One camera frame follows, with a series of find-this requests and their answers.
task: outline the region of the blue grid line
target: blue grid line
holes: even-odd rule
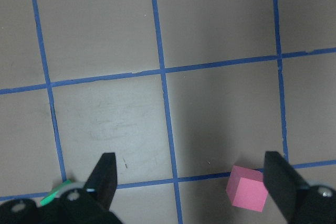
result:
[[[279,58],[277,63],[278,63],[278,79],[279,79],[281,129],[282,129],[282,148],[285,154],[284,158],[287,161],[289,161],[288,145],[287,145],[287,127],[286,127],[285,87],[283,85],[283,75],[282,75],[282,52],[281,52],[281,40],[280,40],[278,0],[273,0],[273,13],[274,13],[277,56]]]
[[[336,160],[319,161],[319,162],[312,162],[312,163],[303,163],[303,164],[293,165],[293,167],[295,169],[302,169],[302,168],[328,166],[328,165],[336,165]]]
[[[302,56],[309,56],[309,55],[321,55],[321,54],[331,54],[336,52],[336,47],[332,48],[324,48],[324,49],[316,49],[313,51],[300,51],[300,52],[288,52],[286,54],[282,54],[283,58],[293,58],[293,57],[302,57]]]
[[[321,167],[321,166],[329,166],[329,165],[336,165],[336,160],[295,164],[295,165],[292,165],[292,167],[294,167],[295,169],[304,169],[304,168]],[[263,168],[258,168],[258,169],[255,169],[255,170],[258,170],[260,172],[264,171]],[[117,186],[117,189],[126,189],[126,188],[143,187],[143,186],[154,186],[154,185],[164,185],[164,184],[171,184],[171,183],[174,183],[174,182],[194,182],[194,181],[205,180],[205,179],[225,178],[225,177],[229,177],[229,176],[230,176],[230,172],[214,173],[214,174],[206,174],[206,175],[198,175],[198,176],[190,176],[190,177],[181,177],[181,178],[177,178],[177,179],[168,178],[168,179],[151,180],[151,181],[145,181],[145,182],[120,184],[120,185]],[[0,201],[11,200],[11,199],[21,199],[21,198],[45,197],[48,193],[49,192],[3,196],[3,197],[0,197]]]
[[[55,114],[55,107],[54,107],[54,95],[53,91],[50,85],[50,77],[49,77],[49,71],[48,71],[48,64],[47,64],[47,58],[46,58],[46,52],[44,49],[44,41],[43,41],[43,35],[42,35],[42,28],[41,28],[41,22],[39,17],[39,11],[38,11],[38,5],[37,0],[31,0],[33,3],[33,10],[34,10],[34,16],[35,16],[35,22],[36,22],[36,33],[38,38],[38,45],[40,49],[41,54],[41,60],[42,60],[42,66],[44,71],[44,76],[46,80],[46,86],[48,91],[48,97],[49,97],[49,103],[50,103],[50,111],[51,111],[51,119],[52,124],[54,127],[54,134],[55,134],[55,144],[56,144],[56,150],[57,150],[57,156],[58,156],[58,163],[60,167],[61,177],[63,181],[67,180],[67,176],[65,173],[65,167],[64,167],[64,160],[63,160],[63,154],[62,154],[62,148],[61,143],[59,139],[59,133],[58,133],[58,126],[56,121],[56,114]]]
[[[142,186],[154,186],[154,185],[164,185],[174,183],[174,179],[160,179],[160,180],[151,180],[144,182],[136,182],[136,183],[128,183],[128,184],[120,184],[117,186],[117,189],[125,189],[125,188],[133,188],[133,187],[142,187]]]
[[[81,83],[88,83],[94,81],[108,81],[108,80],[118,80],[118,79],[125,79],[125,78],[133,78],[133,77],[140,77],[140,76],[151,76],[154,74],[161,74],[162,71],[160,69],[154,70],[146,70],[139,73],[117,73],[117,74],[109,74],[107,76],[97,76],[97,77],[87,77],[87,78],[80,78],[74,80],[64,80],[64,81],[55,81],[51,83],[52,87],[59,87],[59,86],[67,86],[73,84],[81,84]]]
[[[305,51],[288,52],[285,54],[281,54],[281,56],[282,58],[296,58],[296,57],[310,56],[310,55],[330,54],[334,52],[336,52],[336,48],[323,48],[323,49],[316,49],[311,52],[305,52]],[[73,80],[55,81],[55,82],[51,82],[50,86],[60,87],[60,86],[67,86],[67,85],[81,84],[81,83],[88,83],[88,82],[102,81],[102,80],[118,80],[118,79],[133,78],[133,77],[140,77],[140,76],[151,76],[155,74],[161,74],[163,72],[165,73],[183,72],[183,71],[200,70],[200,69],[207,69],[207,68],[218,68],[218,67],[246,64],[246,63],[253,63],[253,62],[271,61],[271,60],[278,60],[278,59],[279,59],[278,56],[269,55],[269,56],[259,56],[259,57],[251,57],[251,58],[241,58],[241,59],[234,59],[234,60],[224,60],[224,61],[187,65],[187,66],[180,66],[180,67],[144,70],[138,73],[117,73],[117,74],[109,74],[106,76],[95,76],[95,77],[86,77],[86,78],[79,78],[79,79],[73,79]],[[38,89],[45,89],[45,88],[47,88],[46,84],[37,84],[37,85],[18,87],[18,88],[0,89],[0,95],[10,94],[10,93],[19,93],[19,92],[25,92],[25,91],[31,91],[31,90],[38,90]]]
[[[35,193],[35,194],[20,194],[0,197],[0,201],[12,200],[12,199],[28,199],[28,198],[40,198],[45,197],[49,192],[45,193]]]
[[[176,181],[178,176],[177,176],[177,167],[176,167],[176,157],[175,157],[175,149],[174,149],[172,122],[171,122],[171,117],[170,117],[169,98],[168,98],[168,91],[167,91],[167,80],[166,80],[166,73],[164,72],[165,65],[164,65],[164,57],[163,57],[163,47],[162,47],[161,27],[160,27],[160,20],[159,20],[158,1],[157,0],[152,0],[152,5],[153,5],[156,42],[158,44],[159,64],[160,64],[160,69],[163,71],[161,73],[161,81],[162,81],[162,90],[163,90],[164,110],[165,110],[166,124],[167,124],[167,133],[168,133],[168,140],[169,140],[169,150],[170,150],[172,172],[173,172],[173,181],[174,181],[173,183],[174,183],[174,191],[175,191],[177,220],[178,220],[179,224],[183,224],[180,189],[178,187],[179,183],[178,183],[178,181]]]
[[[198,70],[198,69],[206,69],[206,68],[218,68],[218,67],[224,67],[224,66],[230,66],[230,65],[238,65],[238,64],[252,63],[252,62],[262,62],[262,61],[277,60],[277,59],[278,59],[277,56],[269,55],[269,56],[242,58],[242,59],[235,59],[235,60],[224,60],[224,61],[188,65],[188,66],[182,66],[182,67],[166,68],[165,72],[172,73],[172,72],[190,71],[190,70]]]
[[[19,92],[45,89],[45,88],[47,88],[45,84],[38,84],[38,85],[25,86],[25,87],[19,87],[19,88],[12,88],[12,89],[0,89],[0,94],[19,93]]]

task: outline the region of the pink cube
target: pink cube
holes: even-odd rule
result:
[[[268,195],[261,172],[235,165],[226,192],[233,206],[258,212],[262,212]]]

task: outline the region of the gray floor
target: gray floor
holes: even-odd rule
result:
[[[226,172],[262,168],[267,150],[336,187],[334,0],[0,10],[0,203],[86,180],[103,152],[124,223],[285,223],[270,197],[258,213],[225,193]]]

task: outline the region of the scuff mark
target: scuff mark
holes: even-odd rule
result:
[[[125,158],[122,157],[122,160],[124,160],[125,167],[126,167],[126,169],[128,169]]]

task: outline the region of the green object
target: green object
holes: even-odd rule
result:
[[[52,200],[54,199],[54,197],[56,196],[56,194],[58,193],[58,191],[60,191],[60,189],[66,185],[71,184],[71,180],[66,180],[64,181],[62,184],[60,184],[59,186],[55,187],[50,193],[48,193],[48,195],[46,197],[44,197],[41,201],[40,204],[41,206],[45,206],[46,204],[52,202]]]

